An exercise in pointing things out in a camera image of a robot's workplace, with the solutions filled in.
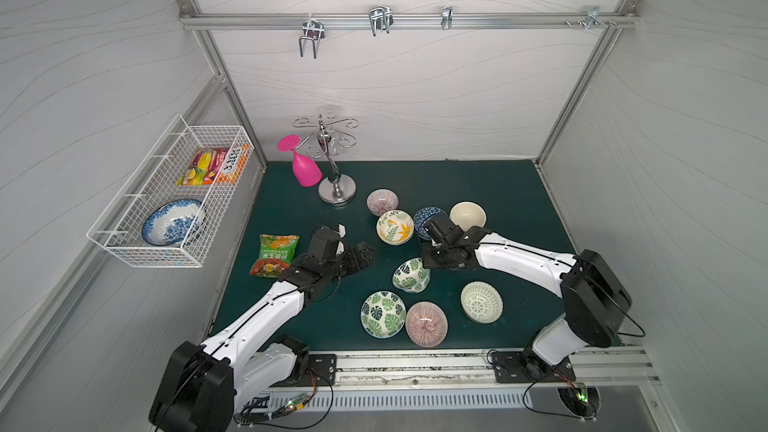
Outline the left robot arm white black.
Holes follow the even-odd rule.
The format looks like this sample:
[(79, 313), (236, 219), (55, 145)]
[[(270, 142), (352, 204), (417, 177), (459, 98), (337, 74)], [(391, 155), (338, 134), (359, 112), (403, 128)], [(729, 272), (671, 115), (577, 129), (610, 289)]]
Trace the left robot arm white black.
[(308, 347), (272, 336), (330, 282), (371, 267), (374, 247), (344, 243), (343, 226), (320, 227), (264, 296), (229, 326), (171, 354), (149, 410), (158, 431), (224, 431), (259, 394), (306, 374)]

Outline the blue triangle pattern bowl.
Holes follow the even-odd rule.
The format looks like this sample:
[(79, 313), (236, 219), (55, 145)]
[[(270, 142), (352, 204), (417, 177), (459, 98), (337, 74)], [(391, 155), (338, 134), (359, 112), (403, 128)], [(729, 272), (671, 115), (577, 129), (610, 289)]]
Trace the blue triangle pattern bowl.
[(433, 216), (440, 214), (444, 215), (445, 212), (441, 208), (435, 206), (424, 207), (416, 212), (416, 214), (413, 216), (414, 230), (421, 239), (426, 241), (431, 240), (431, 237), (426, 229), (426, 223)]

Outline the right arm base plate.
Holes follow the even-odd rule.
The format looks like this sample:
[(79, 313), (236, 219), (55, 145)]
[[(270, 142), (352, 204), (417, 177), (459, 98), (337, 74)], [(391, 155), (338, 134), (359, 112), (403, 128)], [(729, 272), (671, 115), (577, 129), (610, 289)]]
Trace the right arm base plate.
[(554, 366), (533, 353), (491, 349), (486, 353), (486, 361), (493, 371), (495, 381), (501, 384), (576, 382), (568, 358)]

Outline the yellow leaf pattern bowl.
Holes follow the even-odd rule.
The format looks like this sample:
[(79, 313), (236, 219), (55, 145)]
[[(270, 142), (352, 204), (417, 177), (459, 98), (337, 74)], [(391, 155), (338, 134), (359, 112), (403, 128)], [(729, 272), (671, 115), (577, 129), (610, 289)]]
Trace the yellow leaf pattern bowl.
[(376, 232), (378, 237), (388, 245), (403, 245), (414, 235), (414, 221), (405, 211), (391, 210), (378, 218)]

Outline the cream bowl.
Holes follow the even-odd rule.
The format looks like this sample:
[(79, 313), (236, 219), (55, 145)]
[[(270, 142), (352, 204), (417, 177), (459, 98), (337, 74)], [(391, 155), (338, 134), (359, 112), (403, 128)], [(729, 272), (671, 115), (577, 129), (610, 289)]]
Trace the cream bowl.
[(484, 227), (487, 221), (485, 210), (474, 202), (464, 201), (455, 204), (449, 213), (451, 221), (463, 231), (472, 227)]

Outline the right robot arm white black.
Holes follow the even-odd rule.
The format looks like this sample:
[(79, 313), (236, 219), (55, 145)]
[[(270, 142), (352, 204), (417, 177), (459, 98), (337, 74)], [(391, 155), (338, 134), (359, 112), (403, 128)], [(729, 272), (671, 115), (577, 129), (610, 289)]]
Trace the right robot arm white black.
[(485, 227), (463, 230), (448, 216), (428, 219), (422, 246), (428, 269), (482, 267), (515, 276), (560, 298), (564, 313), (542, 328), (521, 353), (521, 366), (543, 376), (586, 346), (608, 348), (618, 339), (632, 299), (604, 258), (546, 251), (504, 238)]

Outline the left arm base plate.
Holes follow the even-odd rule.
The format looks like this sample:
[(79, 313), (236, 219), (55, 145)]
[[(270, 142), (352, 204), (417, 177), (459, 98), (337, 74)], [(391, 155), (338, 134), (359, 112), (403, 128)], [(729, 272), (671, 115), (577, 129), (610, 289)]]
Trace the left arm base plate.
[(300, 363), (298, 387), (311, 387), (313, 382), (318, 385), (334, 386), (336, 383), (338, 356), (331, 353), (310, 352)]

